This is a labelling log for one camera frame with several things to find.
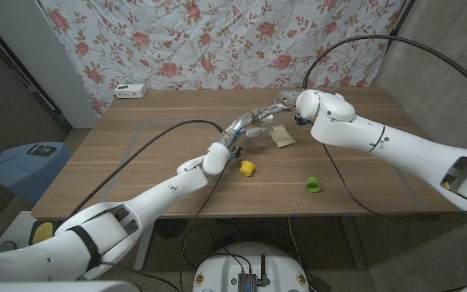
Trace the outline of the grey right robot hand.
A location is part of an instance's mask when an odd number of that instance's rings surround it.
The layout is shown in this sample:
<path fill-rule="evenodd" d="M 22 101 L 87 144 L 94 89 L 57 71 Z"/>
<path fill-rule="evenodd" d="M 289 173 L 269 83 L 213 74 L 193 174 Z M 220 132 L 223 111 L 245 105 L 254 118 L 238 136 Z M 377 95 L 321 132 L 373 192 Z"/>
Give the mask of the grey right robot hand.
<path fill-rule="evenodd" d="M 292 111 L 296 107 L 296 102 L 301 91 L 280 91 L 276 95 L 273 105 L 270 105 L 259 117 L 265 119 L 272 114 Z"/>

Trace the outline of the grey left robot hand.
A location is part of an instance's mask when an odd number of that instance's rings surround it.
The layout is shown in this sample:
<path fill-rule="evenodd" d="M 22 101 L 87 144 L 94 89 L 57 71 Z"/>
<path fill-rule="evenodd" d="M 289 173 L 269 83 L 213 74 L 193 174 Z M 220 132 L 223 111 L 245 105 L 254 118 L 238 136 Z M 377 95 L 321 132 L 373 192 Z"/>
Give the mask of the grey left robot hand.
<path fill-rule="evenodd" d="M 256 109 L 243 114 L 223 131 L 222 137 L 217 142 L 231 149 L 241 135 L 245 135 L 248 138 L 269 135 L 273 131 L 271 126 L 273 114 L 265 119 L 260 118 L 259 116 L 265 110 Z"/>

